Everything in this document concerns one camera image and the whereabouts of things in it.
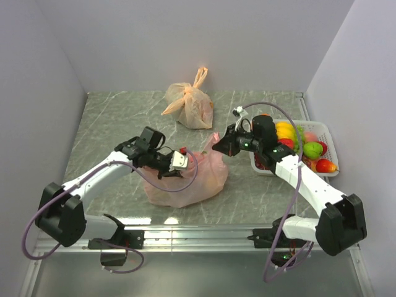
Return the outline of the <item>pink plastic bag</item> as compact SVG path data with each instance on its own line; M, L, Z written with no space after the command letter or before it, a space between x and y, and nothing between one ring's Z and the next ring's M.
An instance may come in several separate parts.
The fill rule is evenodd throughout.
M144 181L144 191L148 201L154 205L182 208L202 202L217 195L223 190L228 177L228 167L223 155L212 149L220 141L220 134L214 132L207 139L201 152L189 157L188 169L181 172L180 177L164 177L158 179L158 171L144 167L141 172L161 188L158 189Z

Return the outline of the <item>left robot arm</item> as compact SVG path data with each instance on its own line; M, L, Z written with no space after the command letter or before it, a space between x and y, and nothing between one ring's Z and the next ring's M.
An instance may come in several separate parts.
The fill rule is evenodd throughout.
M158 179L179 177L188 167L188 156L178 150L161 153L165 140L161 132L145 127L78 178L63 185L50 183L43 190L35 225L64 247L83 238L100 240L111 249L124 246L129 240L124 224L111 215L89 216L86 211L112 183L130 173L142 176L144 167L156 171Z

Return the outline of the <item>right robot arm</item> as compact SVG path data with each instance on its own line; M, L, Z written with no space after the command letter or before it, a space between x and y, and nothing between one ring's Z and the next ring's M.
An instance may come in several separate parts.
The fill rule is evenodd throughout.
M286 247L297 239L317 243L328 255L336 256L367 237L361 199L326 183L293 149L280 143L270 116L255 116L250 131L245 131L242 121L237 120L227 127L225 135L212 148L229 157L242 150L256 153L266 168L292 186L316 211L317 219L286 213L275 221L273 247Z

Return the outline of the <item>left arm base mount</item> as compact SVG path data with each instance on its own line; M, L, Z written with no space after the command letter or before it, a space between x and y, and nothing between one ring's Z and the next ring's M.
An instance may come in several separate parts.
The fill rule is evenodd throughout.
M141 249L144 245L144 230L117 231L111 239L91 239L88 242L88 250L100 251L100 263L105 268L122 267L129 254L140 257L140 268L144 263L144 255Z

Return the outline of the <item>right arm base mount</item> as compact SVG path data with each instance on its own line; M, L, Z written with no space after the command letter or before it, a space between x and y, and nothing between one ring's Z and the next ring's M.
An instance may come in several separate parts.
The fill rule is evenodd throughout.
M253 229L252 235L247 238L254 242L254 247L256 249L270 249L275 239L276 231L276 228ZM281 233L276 248L285 249L285 251L275 251L271 257L271 263L276 267L285 265L287 261L295 255L296 248L301 248L305 244L306 241L301 239L288 239Z

